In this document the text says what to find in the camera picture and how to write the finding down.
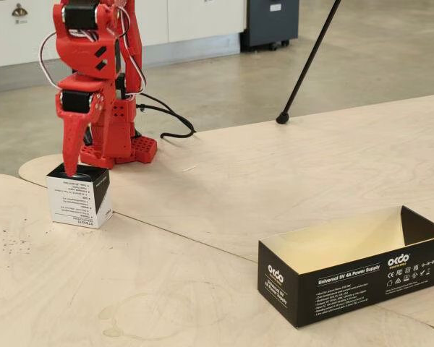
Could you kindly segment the red gripper black motor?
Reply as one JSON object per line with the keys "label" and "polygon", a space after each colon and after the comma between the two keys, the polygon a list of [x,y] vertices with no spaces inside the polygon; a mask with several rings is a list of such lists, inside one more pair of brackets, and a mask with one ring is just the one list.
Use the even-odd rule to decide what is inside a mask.
{"label": "red gripper black motor", "polygon": [[88,114],[92,106],[92,121],[112,110],[112,79],[91,77],[82,73],[72,73],[57,83],[60,88],[60,113],[64,124],[63,149],[64,170],[66,175],[74,176],[77,171],[84,134],[91,122]]}

